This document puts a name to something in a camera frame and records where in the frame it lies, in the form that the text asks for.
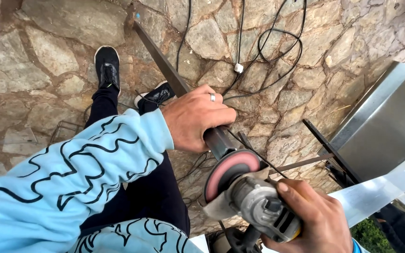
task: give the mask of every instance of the hand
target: hand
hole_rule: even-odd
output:
[[[352,253],[351,233],[340,202],[317,193],[305,181],[281,179],[278,193],[303,221],[302,234],[287,243],[262,235],[269,249],[280,253]]]
[[[215,93],[215,101],[210,94]],[[205,130],[229,125],[237,113],[223,104],[223,96],[203,85],[167,104],[162,109],[177,150],[202,152],[209,148],[203,140]]]

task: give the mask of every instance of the black pants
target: black pants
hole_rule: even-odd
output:
[[[85,127],[109,116],[117,115],[118,90],[99,89],[92,97],[90,117]],[[140,115],[157,110],[158,106],[146,102],[139,109]],[[184,233],[190,233],[188,210],[182,200],[173,168],[167,152],[163,162],[149,175],[141,177],[123,187],[106,203],[104,210],[81,225],[81,236],[108,225],[132,219],[148,217],[173,224]]]

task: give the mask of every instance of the person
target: person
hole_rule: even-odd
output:
[[[233,123],[236,112],[207,85],[158,109],[157,103],[174,96],[165,82],[135,99],[138,112],[117,115],[116,50],[99,48],[95,66],[99,84],[86,128],[0,176],[0,253],[202,252],[188,240],[188,212],[166,150],[208,150],[204,131]],[[351,238],[337,200],[297,180],[280,181],[278,192],[304,229],[284,244],[263,237],[267,247],[281,253],[365,252]]]

